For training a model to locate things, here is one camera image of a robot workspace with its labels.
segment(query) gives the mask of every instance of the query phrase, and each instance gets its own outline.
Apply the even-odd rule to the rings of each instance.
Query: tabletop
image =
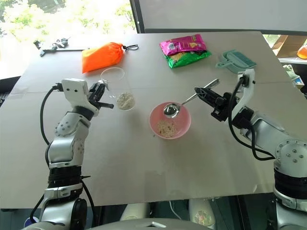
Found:
[[[214,68],[214,54],[221,50],[220,46],[226,50],[236,48],[258,62],[249,107],[266,113],[287,131],[306,137],[306,100],[292,86],[260,33],[202,33],[212,57],[169,69],[158,43],[182,35],[185,34],[137,34],[129,43],[126,41],[140,46],[138,51],[127,52],[118,65],[126,72],[136,106],[131,111],[102,108],[91,121],[82,169],[83,175],[92,176],[85,183],[95,205],[272,191],[273,162],[253,159],[251,151],[240,146],[227,125],[211,117],[213,109],[199,99],[186,105],[192,123],[180,139],[164,140],[150,130],[148,118],[156,105],[181,102],[194,93],[195,86],[219,78],[221,83],[214,89],[217,93],[233,90],[236,74]],[[232,39],[233,46],[225,45],[226,37]],[[257,48],[249,53],[253,46]],[[44,160],[46,145],[39,129],[40,105],[46,91],[63,78],[86,79],[89,86],[100,78],[102,70],[81,74],[80,61],[80,53],[76,52],[38,58],[1,107],[1,208],[32,207],[44,192],[48,168]],[[101,101],[112,102],[107,93]],[[53,139],[55,125],[69,110],[64,94],[52,93],[44,117],[49,140]]]

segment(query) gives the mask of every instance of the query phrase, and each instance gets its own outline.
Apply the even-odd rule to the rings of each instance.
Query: green snack bag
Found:
[[[203,51],[179,52],[169,56],[164,55],[164,57],[167,59],[169,67],[172,69],[179,66],[185,66],[192,62],[206,58],[210,55],[211,53],[208,50],[203,50]]]

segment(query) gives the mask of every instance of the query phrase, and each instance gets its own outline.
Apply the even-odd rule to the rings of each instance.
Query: food in bowl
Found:
[[[157,123],[157,127],[159,134],[165,138],[172,138],[177,133],[174,122],[161,120]]]

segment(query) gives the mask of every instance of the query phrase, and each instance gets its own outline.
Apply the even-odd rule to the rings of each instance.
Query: orange drawstring bag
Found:
[[[109,42],[100,48],[82,51],[82,73],[118,64],[123,57],[123,49],[138,49],[137,45],[123,46],[121,43]]]

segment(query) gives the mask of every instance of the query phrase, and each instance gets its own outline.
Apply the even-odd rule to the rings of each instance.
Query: spoon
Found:
[[[207,84],[204,88],[206,89],[212,89],[213,87],[215,87],[216,85],[218,85],[220,83],[220,80],[218,79],[214,79],[213,81],[211,81],[209,84]],[[164,109],[164,115],[168,118],[175,118],[179,111],[181,106],[183,106],[185,103],[188,103],[189,101],[193,100],[194,98],[197,97],[197,94],[195,93],[194,95],[192,95],[191,97],[189,97],[188,99],[186,99],[182,104],[177,104],[177,103],[170,103],[167,104]]]

